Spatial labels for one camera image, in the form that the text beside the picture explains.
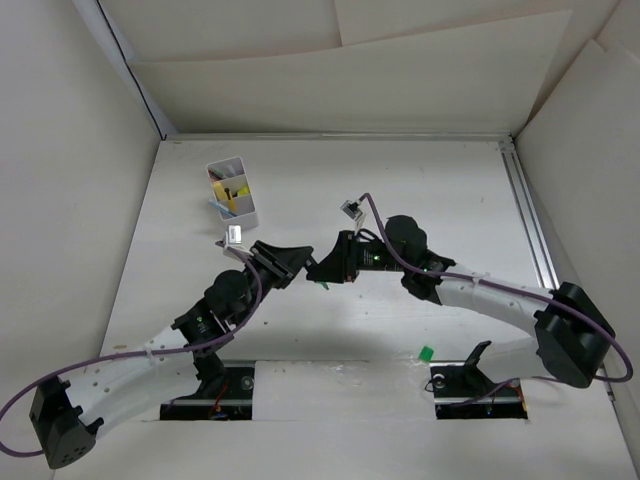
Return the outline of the yellow black highlighter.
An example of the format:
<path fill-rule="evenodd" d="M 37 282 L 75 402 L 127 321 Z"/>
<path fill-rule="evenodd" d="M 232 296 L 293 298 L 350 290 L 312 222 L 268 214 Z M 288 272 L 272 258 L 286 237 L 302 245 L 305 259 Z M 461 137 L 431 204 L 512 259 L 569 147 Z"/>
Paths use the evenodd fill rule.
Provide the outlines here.
<path fill-rule="evenodd" d="M 250 193 L 250 188 L 248 185 L 245 185 L 244 187 L 242 187 L 241 189 L 239 189 L 236 192 L 237 196 L 244 196 L 244 195 L 248 195 Z"/>

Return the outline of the light blue pen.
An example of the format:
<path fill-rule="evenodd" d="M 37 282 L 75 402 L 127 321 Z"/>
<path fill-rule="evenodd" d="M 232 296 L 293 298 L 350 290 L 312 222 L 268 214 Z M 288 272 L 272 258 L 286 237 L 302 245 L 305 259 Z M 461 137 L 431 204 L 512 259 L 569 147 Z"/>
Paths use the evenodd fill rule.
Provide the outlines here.
<path fill-rule="evenodd" d="M 214 207 L 217 211 L 219 211 L 221 214 L 227 215 L 231 218 L 235 218 L 237 216 L 236 213 L 234 213 L 233 211 L 231 211 L 228 207 L 225 207 L 224 205 L 222 205 L 221 203 L 215 201 L 213 198 L 208 200 L 208 203 Z"/>

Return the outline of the pale yellow highlighter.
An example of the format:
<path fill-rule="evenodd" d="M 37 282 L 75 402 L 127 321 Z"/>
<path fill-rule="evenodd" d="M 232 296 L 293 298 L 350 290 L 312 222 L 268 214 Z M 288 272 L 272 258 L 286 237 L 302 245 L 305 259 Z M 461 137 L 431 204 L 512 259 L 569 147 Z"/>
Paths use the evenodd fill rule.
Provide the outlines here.
<path fill-rule="evenodd" d="M 213 182 L 212 188 L 218 201 L 224 201 L 228 199 L 226 188 L 222 185 L 221 182 Z"/>

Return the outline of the pink highlighter pen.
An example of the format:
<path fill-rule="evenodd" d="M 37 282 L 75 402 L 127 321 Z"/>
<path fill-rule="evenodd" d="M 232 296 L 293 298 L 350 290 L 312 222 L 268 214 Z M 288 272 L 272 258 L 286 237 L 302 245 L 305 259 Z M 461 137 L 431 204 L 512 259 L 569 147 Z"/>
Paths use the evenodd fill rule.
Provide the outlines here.
<path fill-rule="evenodd" d="M 208 173 L 209 177 L 211 179 L 215 180 L 215 181 L 220 181 L 220 180 L 226 179 L 226 176 L 223 173 L 221 173 L 219 171 L 216 171 L 216 170 L 214 170 L 212 168 L 208 168 L 207 169 L 207 173 Z"/>

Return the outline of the green highlighter cap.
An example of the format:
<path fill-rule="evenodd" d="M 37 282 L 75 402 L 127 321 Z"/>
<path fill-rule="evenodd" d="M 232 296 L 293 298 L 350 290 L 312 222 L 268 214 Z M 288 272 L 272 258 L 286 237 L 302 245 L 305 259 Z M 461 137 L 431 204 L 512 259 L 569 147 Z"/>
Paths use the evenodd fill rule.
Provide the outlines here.
<path fill-rule="evenodd" d="M 430 363 L 434 356 L 434 350 L 431 347 L 423 346 L 418 354 L 417 359 L 421 362 Z"/>

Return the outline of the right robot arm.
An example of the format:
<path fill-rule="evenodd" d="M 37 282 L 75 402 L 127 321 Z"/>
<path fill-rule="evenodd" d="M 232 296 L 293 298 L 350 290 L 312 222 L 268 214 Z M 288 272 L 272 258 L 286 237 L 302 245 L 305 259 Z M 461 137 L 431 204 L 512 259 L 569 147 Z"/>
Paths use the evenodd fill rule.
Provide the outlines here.
<path fill-rule="evenodd" d="M 307 278 L 343 284 L 362 271 L 400 271 L 402 286 L 419 300 L 469 310 L 525 333 L 507 343 L 483 340 L 455 367 L 454 378 L 476 394 L 528 378 L 586 388 L 615 339 L 581 287 L 563 283 L 545 290 L 482 276 L 430 250 L 426 233 L 409 216 L 389 218 L 379 235 L 340 232 L 328 256 L 311 264 Z"/>

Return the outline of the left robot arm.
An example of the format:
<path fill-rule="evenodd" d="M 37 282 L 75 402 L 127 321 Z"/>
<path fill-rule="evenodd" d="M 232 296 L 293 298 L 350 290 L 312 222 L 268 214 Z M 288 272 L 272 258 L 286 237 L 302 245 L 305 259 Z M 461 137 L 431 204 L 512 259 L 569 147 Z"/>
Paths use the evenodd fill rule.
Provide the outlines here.
<path fill-rule="evenodd" d="M 29 417 L 50 469 L 78 461 L 113 428 L 153 406 L 216 394 L 226 375 L 218 350 L 271 290 L 289 285 L 313 249 L 257 241 L 247 252 L 230 252 L 243 270 L 218 274 L 193 307 L 138 350 L 39 383 Z"/>

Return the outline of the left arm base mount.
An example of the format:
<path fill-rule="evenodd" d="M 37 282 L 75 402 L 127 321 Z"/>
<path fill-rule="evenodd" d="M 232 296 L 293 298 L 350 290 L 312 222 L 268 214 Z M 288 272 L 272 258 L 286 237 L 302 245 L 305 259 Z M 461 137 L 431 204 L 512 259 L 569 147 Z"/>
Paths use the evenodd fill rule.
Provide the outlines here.
<path fill-rule="evenodd" d="M 220 374 L 194 394 L 163 403 L 161 421 L 249 421 L 253 415 L 255 361 L 223 361 Z"/>

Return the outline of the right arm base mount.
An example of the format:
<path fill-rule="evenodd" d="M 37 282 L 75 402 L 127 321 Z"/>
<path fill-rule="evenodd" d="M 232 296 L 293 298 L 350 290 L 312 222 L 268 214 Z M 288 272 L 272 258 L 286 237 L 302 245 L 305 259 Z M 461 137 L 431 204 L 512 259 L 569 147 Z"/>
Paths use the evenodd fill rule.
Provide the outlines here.
<path fill-rule="evenodd" d="M 424 390 L 434 398 L 437 420 L 527 420 L 528 412 L 518 383 L 494 383 L 478 368 L 490 341 L 479 343 L 465 360 L 430 364 Z"/>

